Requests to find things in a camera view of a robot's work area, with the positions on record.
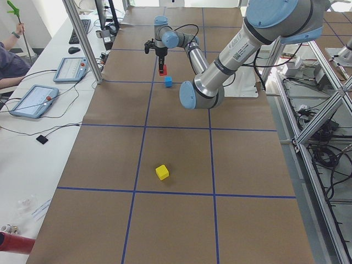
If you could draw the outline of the grey robot arm base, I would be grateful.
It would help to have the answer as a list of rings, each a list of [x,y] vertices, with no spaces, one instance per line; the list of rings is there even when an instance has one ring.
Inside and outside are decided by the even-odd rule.
[[[343,48],[341,48],[337,54],[338,61],[341,65],[351,68],[351,43],[350,39]]]

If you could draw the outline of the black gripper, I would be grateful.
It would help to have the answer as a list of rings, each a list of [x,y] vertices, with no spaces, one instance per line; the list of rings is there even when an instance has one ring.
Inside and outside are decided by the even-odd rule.
[[[164,57],[167,55],[167,47],[156,47],[156,56],[158,56],[158,68],[160,65],[164,65]]]

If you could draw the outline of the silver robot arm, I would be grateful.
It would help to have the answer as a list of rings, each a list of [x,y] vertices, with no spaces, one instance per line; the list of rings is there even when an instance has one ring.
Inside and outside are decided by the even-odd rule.
[[[224,100],[223,83],[235,75],[247,59],[276,39],[284,45],[319,38],[330,1],[249,1],[240,31],[217,58],[208,64],[194,35],[173,30],[166,16],[154,18],[155,37],[145,43],[145,52],[156,51],[159,74],[165,73],[164,58],[170,48],[185,49],[196,74],[179,90],[186,109],[211,109]]]

